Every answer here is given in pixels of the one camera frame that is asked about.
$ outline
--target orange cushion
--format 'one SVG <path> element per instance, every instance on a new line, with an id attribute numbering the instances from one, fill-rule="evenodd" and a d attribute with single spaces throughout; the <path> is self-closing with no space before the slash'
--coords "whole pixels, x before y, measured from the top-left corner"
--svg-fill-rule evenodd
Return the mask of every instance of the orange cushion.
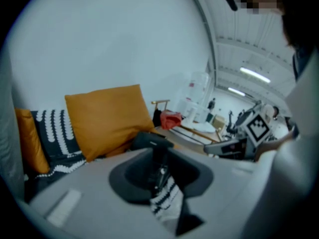
<path id="1" fill-rule="evenodd" d="M 24 161 L 38 173 L 48 173 L 49 164 L 44 156 L 40 139 L 30 110 L 15 109 L 19 127 L 21 153 Z"/>
<path id="2" fill-rule="evenodd" d="M 139 131 L 154 128 L 139 85 L 66 95 L 65 100 L 87 161 L 123 153 Z"/>

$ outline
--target fluorescent light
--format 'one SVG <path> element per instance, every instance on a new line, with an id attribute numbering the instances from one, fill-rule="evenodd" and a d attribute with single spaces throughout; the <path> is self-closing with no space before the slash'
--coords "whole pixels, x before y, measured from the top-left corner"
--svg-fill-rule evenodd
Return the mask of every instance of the fluorescent light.
<path id="1" fill-rule="evenodd" d="M 241 96 L 245 96 L 245 93 L 243 93 L 243 92 L 240 92 L 240 91 L 238 91 L 238 90 L 235 90 L 235 89 L 233 89 L 233 88 L 228 88 L 228 90 L 229 91 L 231 91 L 231 92 L 234 92 L 234 93 L 236 93 L 236 94 L 239 94 L 239 95 L 241 95 Z"/>
<path id="2" fill-rule="evenodd" d="M 270 80 L 268 78 L 266 78 L 265 76 L 262 76 L 262 75 L 260 75 L 260 74 L 258 74 L 256 72 L 254 72 L 252 70 L 249 70 L 247 68 L 241 67 L 240 71 L 245 73 L 245 74 L 249 74 L 251 76 L 254 76 L 254 77 L 258 78 L 259 80 L 262 80 L 264 82 L 270 83 Z"/>

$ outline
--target red bag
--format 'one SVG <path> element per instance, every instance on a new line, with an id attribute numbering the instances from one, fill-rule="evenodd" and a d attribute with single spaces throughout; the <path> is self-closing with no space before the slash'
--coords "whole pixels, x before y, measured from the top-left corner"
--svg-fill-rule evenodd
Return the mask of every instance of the red bag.
<path id="1" fill-rule="evenodd" d="M 160 114 L 160 122 L 163 129 L 169 130 L 181 123 L 181 114 L 170 111 L 163 111 Z"/>

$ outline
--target ceiling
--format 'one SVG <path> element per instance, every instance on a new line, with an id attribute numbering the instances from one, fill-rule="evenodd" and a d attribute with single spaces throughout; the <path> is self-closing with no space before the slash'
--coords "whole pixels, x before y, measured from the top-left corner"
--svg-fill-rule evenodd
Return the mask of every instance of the ceiling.
<path id="1" fill-rule="evenodd" d="M 226 0 L 199 2 L 207 8 L 206 18 L 211 19 L 209 30 L 215 55 L 215 87 L 233 87 L 248 94 L 247 98 L 278 106 L 281 115 L 289 116 L 284 98 L 295 86 L 294 51 L 287 46 L 281 17 L 249 14 L 246 9 L 234 12 Z M 267 84 L 240 72 L 242 66 L 271 82 Z"/>

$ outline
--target white wall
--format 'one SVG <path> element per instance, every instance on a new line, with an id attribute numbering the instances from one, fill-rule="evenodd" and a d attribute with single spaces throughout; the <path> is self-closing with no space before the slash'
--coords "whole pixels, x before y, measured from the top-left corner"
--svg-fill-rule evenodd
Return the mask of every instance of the white wall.
<path id="1" fill-rule="evenodd" d="M 150 101 L 177 99 L 210 53 L 192 0 L 33 0 L 7 42 L 15 105 L 31 110 L 140 84 L 152 113 Z"/>
<path id="2" fill-rule="evenodd" d="M 215 109 L 213 110 L 214 115 L 220 115 L 229 122 L 229 111 L 233 112 L 232 122 L 237 121 L 237 117 L 242 110 L 248 110 L 254 106 L 253 103 L 237 97 L 235 94 L 227 93 L 226 91 L 215 89 L 210 95 L 210 100 L 216 98 Z"/>

